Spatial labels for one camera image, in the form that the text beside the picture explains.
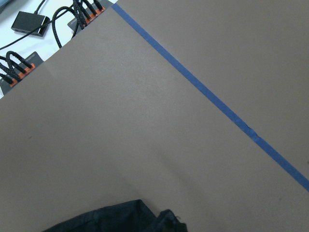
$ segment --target white surface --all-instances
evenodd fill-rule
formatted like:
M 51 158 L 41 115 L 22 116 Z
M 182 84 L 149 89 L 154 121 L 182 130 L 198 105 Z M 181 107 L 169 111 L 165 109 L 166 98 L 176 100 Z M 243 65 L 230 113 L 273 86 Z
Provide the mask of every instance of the white surface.
M 41 0 L 13 0 L 7 4 L 2 14 L 0 14 L 0 47 L 3 47 L 25 35 L 23 33 L 13 31 L 11 26 L 19 11 L 33 13 L 37 9 L 40 2 Z M 71 6 L 72 3 L 72 0 L 46 0 L 39 11 L 39 14 L 52 19 L 54 12 L 59 7 Z M 68 12 L 56 21 L 56 29 L 62 45 L 66 44 L 72 37 L 73 31 L 68 27 L 67 23 L 70 22 L 73 18 L 74 16 Z M 59 48 L 52 31 L 52 26 L 49 25 L 44 37 L 30 35 L 13 44 L 12 46 L 1 50 L 0 55 L 5 56 L 7 51 L 15 51 L 21 56 L 27 57 L 32 52 L 36 51 L 45 61 L 50 58 L 56 51 L 58 51 L 58 49 Z M 2 97 L 3 93 L 0 89 L 0 99 Z

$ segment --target blue line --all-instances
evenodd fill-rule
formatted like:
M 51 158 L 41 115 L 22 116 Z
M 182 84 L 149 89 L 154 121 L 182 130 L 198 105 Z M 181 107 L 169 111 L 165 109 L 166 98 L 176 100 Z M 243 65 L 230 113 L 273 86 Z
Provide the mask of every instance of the blue line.
M 187 70 L 175 57 L 173 57 L 163 46 L 161 46 L 147 31 L 145 31 L 127 12 L 118 4 L 112 8 L 158 53 L 160 53 L 172 66 L 175 67 L 189 82 L 191 82 L 202 94 L 204 94 L 216 107 L 218 107 L 229 119 L 231 119 L 246 135 L 260 146 L 270 157 L 273 158 L 288 174 L 290 174 L 301 186 L 309 191 L 309 180 L 307 180 L 293 165 L 282 155 L 272 148 L 263 138 L 251 129 L 237 114 L 223 103 L 214 93 L 203 85 L 189 70 Z

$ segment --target power adapter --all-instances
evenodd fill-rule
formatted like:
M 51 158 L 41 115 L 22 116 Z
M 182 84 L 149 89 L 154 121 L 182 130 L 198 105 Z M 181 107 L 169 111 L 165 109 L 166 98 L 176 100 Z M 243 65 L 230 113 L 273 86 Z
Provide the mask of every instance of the power adapter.
M 50 19 L 46 16 L 20 11 L 11 28 L 16 32 L 27 34 L 49 21 Z M 47 26 L 39 28 L 32 35 L 42 37 L 45 34 Z

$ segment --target gray surface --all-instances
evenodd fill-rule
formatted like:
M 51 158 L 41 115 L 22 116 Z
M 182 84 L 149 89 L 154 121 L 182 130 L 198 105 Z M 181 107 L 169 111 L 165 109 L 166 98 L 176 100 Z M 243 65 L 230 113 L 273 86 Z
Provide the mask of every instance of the gray surface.
M 119 5 L 309 178 L 309 1 Z
M 309 228 L 308 192 L 112 9 L 0 109 L 0 231 L 138 198 L 191 232 Z

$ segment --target black cloth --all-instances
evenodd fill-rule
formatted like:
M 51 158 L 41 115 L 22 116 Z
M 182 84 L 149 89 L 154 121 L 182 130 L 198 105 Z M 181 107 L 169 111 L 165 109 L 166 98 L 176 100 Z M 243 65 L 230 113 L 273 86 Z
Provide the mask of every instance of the black cloth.
M 136 200 L 81 214 L 44 232 L 187 232 L 187 228 L 172 211 L 156 217 Z

